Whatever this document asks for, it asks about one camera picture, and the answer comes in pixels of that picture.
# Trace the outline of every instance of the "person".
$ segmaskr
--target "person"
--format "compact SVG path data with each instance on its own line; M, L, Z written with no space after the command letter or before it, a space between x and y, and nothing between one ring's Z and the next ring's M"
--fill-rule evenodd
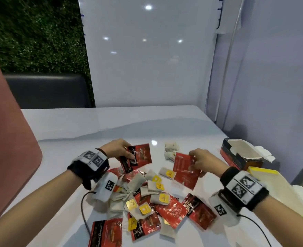
M100 149L108 158L134 159L126 151L128 146L125 140L117 139ZM209 172L220 178L229 168L207 150L195 149L189 154L195 158L190 170L201 170L200 177ZM67 170L16 204L0 218L0 247L28 245L81 184L82 179ZM258 203L253 212L282 246L303 246L303 218L296 212L271 196Z

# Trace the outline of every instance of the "yellow tag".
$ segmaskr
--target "yellow tag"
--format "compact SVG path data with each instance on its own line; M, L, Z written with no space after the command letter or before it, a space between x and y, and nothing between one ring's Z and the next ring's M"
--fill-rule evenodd
M128 226L128 230L134 230L137 228L137 220L135 218L129 218L129 226Z
M140 209L141 213L144 215L151 212L151 207L149 206L149 204L143 204L143 205L139 206L139 209Z
M171 170L168 170L168 171L166 171L166 175L167 175L168 177L170 177L170 178L173 178L173 177L174 177L174 172L171 171Z
M134 208L137 208L138 204L135 199L130 199L129 201L126 202L126 206L129 210L132 210Z
M156 183L160 183L160 182L162 182L162 179L161 179L159 176L155 175L155 176L153 177L152 181L153 181L153 182L156 182Z
M156 184L156 187L158 188L158 189L160 189L160 190L162 190L162 191L164 191L164 186L163 186L163 184Z
M159 195L159 201L163 203L169 203L170 202L170 196L168 194L161 193Z

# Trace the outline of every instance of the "open yellow box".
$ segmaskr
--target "open yellow box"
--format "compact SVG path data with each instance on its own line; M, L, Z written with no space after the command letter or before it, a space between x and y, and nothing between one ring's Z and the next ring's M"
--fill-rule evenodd
M250 166L247 170L267 186L269 194L303 217L303 203L288 181L276 170Z

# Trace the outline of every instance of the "person's left hand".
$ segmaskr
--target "person's left hand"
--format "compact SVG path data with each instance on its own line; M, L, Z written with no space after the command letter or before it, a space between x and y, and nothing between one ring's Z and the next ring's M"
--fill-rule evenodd
M124 139L117 139L113 140L102 147L102 149L108 158L116 158L120 161L119 157L124 156L129 159L135 159L135 156L126 150L126 147L130 146L131 144L126 142Z

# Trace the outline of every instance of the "black chair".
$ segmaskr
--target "black chair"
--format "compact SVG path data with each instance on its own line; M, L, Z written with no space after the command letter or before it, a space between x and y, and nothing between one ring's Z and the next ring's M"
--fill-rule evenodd
M21 109L91 107L80 74L4 74Z

